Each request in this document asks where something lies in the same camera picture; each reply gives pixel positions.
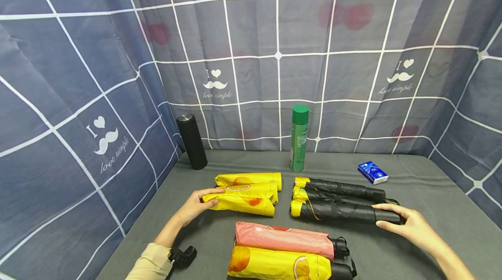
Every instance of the beige sleeve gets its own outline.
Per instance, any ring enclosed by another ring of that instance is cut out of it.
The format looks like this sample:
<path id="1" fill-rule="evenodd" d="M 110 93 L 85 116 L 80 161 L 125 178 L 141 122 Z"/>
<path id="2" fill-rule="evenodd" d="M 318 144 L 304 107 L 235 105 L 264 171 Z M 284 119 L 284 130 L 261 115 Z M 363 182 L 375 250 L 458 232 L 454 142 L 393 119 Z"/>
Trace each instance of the beige sleeve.
<path id="1" fill-rule="evenodd" d="M 125 280 L 165 280 L 172 263 L 168 259 L 171 248 L 150 243 Z"/>

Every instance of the spray can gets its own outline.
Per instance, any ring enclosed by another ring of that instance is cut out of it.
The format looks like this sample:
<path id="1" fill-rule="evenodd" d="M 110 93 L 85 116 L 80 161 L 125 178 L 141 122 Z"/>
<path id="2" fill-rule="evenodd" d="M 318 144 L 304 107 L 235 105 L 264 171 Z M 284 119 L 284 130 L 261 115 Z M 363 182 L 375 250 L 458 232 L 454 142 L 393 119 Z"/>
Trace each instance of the spray can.
<path id="1" fill-rule="evenodd" d="M 307 132 L 309 128 L 309 108 L 305 105 L 293 107 L 293 124 L 291 128 L 291 158 L 289 167 L 295 172 L 303 171 Z"/>

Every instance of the blue tissue pack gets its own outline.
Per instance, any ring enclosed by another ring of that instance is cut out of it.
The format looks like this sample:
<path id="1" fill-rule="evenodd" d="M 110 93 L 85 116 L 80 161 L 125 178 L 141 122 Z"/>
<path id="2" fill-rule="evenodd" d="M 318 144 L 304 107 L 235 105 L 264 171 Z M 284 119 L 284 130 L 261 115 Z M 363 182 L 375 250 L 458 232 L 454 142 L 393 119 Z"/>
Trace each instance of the blue tissue pack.
<path id="1" fill-rule="evenodd" d="M 373 185 L 385 182 L 389 178 L 389 176 L 373 161 L 360 164 L 357 170 L 359 170 L 359 172 L 361 172 Z"/>

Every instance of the green cap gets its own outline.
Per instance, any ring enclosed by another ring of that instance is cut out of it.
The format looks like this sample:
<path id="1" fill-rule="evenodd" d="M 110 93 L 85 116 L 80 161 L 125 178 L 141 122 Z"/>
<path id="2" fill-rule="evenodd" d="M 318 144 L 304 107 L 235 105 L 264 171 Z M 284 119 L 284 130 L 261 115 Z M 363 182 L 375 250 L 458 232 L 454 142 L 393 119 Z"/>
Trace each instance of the green cap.
<path id="1" fill-rule="evenodd" d="M 295 105 L 293 107 L 293 124 L 306 125 L 309 122 L 309 108 L 305 105 Z"/>

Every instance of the hand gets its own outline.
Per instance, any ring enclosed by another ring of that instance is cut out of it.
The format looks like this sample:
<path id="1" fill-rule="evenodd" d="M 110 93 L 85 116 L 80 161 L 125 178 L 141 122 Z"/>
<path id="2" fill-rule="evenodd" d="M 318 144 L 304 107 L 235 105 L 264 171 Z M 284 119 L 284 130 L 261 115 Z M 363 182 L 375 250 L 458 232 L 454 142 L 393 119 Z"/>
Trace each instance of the hand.
<path id="1" fill-rule="evenodd" d="M 445 246 L 447 247 L 446 243 L 418 211 L 394 204 L 378 204 L 373 205 L 373 208 L 394 211 L 403 216 L 406 219 L 406 223 L 403 225 L 388 223 L 387 221 L 377 221 L 376 225 L 405 237 L 427 253 L 434 254 Z"/>
<path id="2" fill-rule="evenodd" d="M 212 200 L 207 203 L 201 202 L 201 198 L 207 194 L 218 194 L 225 193 L 224 189 L 204 189 L 199 191 L 194 191 L 192 195 L 188 198 L 188 200 L 183 204 L 181 208 L 174 214 L 173 218 L 175 218 L 182 227 L 185 227 L 187 224 L 191 223 L 199 214 L 201 214 L 204 210 L 207 210 L 216 204 L 218 204 L 217 200 Z"/>

